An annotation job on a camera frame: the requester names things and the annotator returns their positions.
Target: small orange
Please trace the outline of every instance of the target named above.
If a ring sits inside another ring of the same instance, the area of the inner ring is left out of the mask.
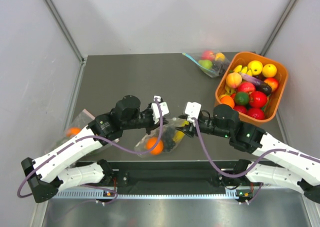
[[[67,137],[72,137],[72,136],[76,136],[77,134],[79,134],[81,132],[80,128],[77,127],[71,127],[68,129],[68,131],[66,132],[66,136]]]
[[[220,99],[222,104],[226,104],[230,106],[232,109],[235,107],[235,101],[232,97],[230,96],[225,96],[222,99]]]
[[[145,147],[147,150],[150,150],[154,145],[155,143],[157,142],[157,137],[152,137],[150,138]],[[164,150],[164,143],[162,142],[162,140],[160,140],[160,142],[156,145],[156,147],[150,152],[150,154],[152,155],[159,155],[162,153],[162,151]]]

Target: green lime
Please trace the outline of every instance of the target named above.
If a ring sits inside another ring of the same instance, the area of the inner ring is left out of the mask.
[[[249,94],[246,92],[238,92],[235,94],[235,97],[234,97],[234,102],[240,106],[245,106],[246,104],[249,103],[249,100],[250,100]]]

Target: plastic bag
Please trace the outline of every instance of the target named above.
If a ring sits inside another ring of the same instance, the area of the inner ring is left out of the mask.
[[[76,136],[89,122],[93,121],[95,117],[86,109],[82,110],[82,112],[75,117],[72,123],[68,126],[68,128],[63,132],[63,136],[56,141],[53,145],[50,146],[47,153],[53,151],[58,148],[72,137]]]
[[[153,156],[153,155],[159,155],[162,153],[170,153],[173,151],[185,134],[181,131],[176,130],[176,127],[182,127],[185,124],[188,124],[189,122],[186,121],[185,119],[181,118],[172,118],[172,119],[167,119],[168,123],[165,124],[162,128],[162,136],[161,136],[161,142],[157,145],[157,147],[152,150],[148,154],[138,154],[140,157],[148,157],[148,156]],[[150,149],[158,139],[160,132],[160,128],[156,128],[151,131],[150,134],[146,134],[134,147],[134,150],[136,152],[142,152]]]
[[[218,50],[206,50],[203,53],[195,54],[182,54],[192,60],[211,78],[224,75],[230,64],[226,56]]]

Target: green apple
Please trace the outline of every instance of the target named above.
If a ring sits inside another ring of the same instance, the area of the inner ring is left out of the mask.
[[[210,60],[208,59],[201,59],[199,60],[199,65],[201,65],[203,68],[210,70],[212,66],[214,65]]]

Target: peach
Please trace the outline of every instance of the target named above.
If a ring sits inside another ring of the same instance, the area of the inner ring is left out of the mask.
[[[242,82],[242,77],[239,73],[229,73],[225,79],[225,83],[233,89],[236,89]]]

